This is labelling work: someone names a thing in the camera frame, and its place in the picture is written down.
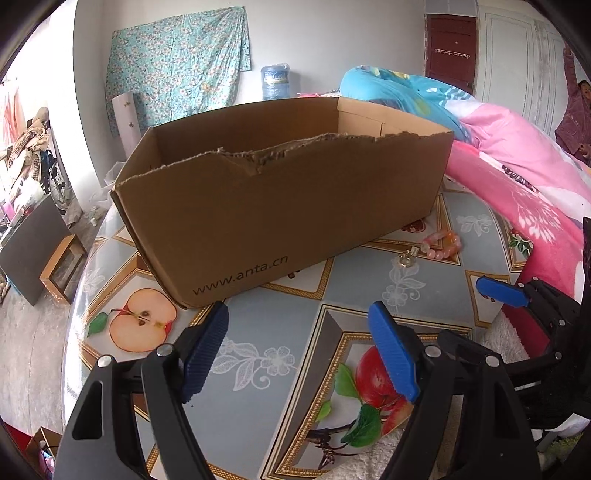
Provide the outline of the pink floral blanket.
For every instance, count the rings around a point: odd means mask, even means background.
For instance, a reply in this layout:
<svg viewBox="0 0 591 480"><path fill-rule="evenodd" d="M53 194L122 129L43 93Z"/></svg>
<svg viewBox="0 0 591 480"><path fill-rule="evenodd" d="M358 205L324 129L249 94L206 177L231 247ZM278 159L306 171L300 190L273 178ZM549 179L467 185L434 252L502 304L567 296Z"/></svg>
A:
<svg viewBox="0 0 591 480"><path fill-rule="evenodd" d="M370 172L367 152L331 178L345 186L316 203L322 217L308 240L355 236L352 249L329 259L322 306L359 324L379 300L398 320L429 330L456 327L506 361L527 358L499 305L477 292L482 276L515 283L506 264L503 225L534 244L530 266L550 284L575 292L582 253L570 221L539 191L518 182L493 159L433 123L381 105L329 98L332 127L351 153L360 139L387 148L386 164Z"/></svg>

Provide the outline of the blue patterned quilt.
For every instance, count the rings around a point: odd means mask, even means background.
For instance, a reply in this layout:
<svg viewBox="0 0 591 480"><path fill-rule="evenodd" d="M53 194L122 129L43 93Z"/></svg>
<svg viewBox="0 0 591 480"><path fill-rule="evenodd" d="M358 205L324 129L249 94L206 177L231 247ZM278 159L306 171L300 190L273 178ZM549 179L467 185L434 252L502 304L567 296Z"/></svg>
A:
<svg viewBox="0 0 591 480"><path fill-rule="evenodd" d="M388 106L442 125L455 138L472 143L469 130L447 107L450 101L471 101L464 90L429 77L362 65L342 76L339 93L360 101Z"/></svg>

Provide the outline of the blue water jug on dispenser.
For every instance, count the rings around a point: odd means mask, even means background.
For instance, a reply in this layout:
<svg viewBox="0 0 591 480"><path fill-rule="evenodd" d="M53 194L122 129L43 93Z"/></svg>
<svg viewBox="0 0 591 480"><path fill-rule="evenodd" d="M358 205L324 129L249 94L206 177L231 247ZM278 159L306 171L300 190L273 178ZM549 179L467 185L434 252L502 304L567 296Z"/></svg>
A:
<svg viewBox="0 0 591 480"><path fill-rule="evenodd" d="M262 75L263 100L290 98L290 66L286 63L264 66Z"/></svg>

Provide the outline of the small wooden stool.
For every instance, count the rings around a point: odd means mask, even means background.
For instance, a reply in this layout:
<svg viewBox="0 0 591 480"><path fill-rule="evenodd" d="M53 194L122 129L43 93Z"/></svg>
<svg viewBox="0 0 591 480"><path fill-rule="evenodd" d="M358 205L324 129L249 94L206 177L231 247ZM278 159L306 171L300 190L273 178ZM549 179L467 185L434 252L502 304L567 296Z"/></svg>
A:
<svg viewBox="0 0 591 480"><path fill-rule="evenodd" d="M87 251L76 234L64 237L50 256L39 280L60 304L70 304L73 296L67 293L78 268L86 261Z"/></svg>

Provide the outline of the rolled pink mat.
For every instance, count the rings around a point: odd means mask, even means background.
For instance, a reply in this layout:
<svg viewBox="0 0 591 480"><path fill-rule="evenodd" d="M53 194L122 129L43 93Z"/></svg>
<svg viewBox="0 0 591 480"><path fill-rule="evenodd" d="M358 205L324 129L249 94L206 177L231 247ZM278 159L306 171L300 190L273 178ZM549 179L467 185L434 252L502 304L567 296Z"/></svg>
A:
<svg viewBox="0 0 591 480"><path fill-rule="evenodd" d="M111 103L119 137L129 157L141 139L133 95L125 92L114 97Z"/></svg>

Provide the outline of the brown cardboard box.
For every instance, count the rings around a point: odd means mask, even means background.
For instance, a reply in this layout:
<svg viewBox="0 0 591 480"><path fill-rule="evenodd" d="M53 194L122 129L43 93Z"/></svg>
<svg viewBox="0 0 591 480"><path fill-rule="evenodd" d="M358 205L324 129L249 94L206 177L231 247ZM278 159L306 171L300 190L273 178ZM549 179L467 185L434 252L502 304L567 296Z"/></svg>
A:
<svg viewBox="0 0 591 480"><path fill-rule="evenodd" d="M453 141L345 97L242 104L147 130L111 197L160 287L197 308L426 217Z"/></svg>

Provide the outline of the floral teal wall cloth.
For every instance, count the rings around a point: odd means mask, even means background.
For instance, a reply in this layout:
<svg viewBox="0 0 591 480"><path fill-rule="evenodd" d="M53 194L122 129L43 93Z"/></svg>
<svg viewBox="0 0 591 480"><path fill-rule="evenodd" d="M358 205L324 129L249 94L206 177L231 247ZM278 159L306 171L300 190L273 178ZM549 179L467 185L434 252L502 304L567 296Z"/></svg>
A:
<svg viewBox="0 0 591 480"><path fill-rule="evenodd" d="M105 102L118 134L112 100L130 92L138 128L235 104L239 75L252 69L245 8L177 15L113 32Z"/></svg>

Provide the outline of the pile of clothes on chair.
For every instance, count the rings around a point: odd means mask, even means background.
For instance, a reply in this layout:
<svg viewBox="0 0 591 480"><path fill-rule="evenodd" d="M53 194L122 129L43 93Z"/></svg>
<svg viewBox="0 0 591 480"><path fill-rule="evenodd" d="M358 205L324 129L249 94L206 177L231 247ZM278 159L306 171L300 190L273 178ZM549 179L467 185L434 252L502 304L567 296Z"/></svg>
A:
<svg viewBox="0 0 591 480"><path fill-rule="evenodd" d="M18 180L32 177L41 178L41 153L46 152L51 140L49 110L38 110L24 133L1 153L1 164L5 167L5 189L12 188Z"/></svg>

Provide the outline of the fruit pattern tablecloth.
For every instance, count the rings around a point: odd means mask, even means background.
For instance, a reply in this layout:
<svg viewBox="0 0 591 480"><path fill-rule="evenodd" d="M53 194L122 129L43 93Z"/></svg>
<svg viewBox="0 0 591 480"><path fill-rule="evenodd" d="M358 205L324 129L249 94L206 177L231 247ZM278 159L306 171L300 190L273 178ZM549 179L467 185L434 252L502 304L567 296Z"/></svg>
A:
<svg viewBox="0 0 591 480"><path fill-rule="evenodd" d="M501 228L517 278L533 245ZM410 405L384 382L367 312L360 323L322 306L329 260L228 300L228 333L185 414L218 479L313 479L401 431ZM404 320L425 343L443 329Z"/></svg>

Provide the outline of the dark red door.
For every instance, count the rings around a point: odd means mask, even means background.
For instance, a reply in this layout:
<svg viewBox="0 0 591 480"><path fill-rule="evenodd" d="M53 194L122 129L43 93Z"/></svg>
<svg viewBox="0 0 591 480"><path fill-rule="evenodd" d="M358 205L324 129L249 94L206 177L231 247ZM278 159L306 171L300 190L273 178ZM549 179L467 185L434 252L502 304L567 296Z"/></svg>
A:
<svg viewBox="0 0 591 480"><path fill-rule="evenodd" d="M425 75L473 94L477 66L477 19L428 14L426 41Z"/></svg>

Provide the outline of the grey low cabinet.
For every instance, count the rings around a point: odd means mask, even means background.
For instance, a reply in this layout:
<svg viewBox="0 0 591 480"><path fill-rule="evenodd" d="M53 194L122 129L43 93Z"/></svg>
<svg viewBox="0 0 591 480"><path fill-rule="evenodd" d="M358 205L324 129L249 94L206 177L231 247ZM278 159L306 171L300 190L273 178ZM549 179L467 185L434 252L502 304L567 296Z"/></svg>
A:
<svg viewBox="0 0 591 480"><path fill-rule="evenodd" d="M7 239L1 241L0 267L11 285L34 306L45 288L40 275L69 228L46 195L23 218Z"/></svg>

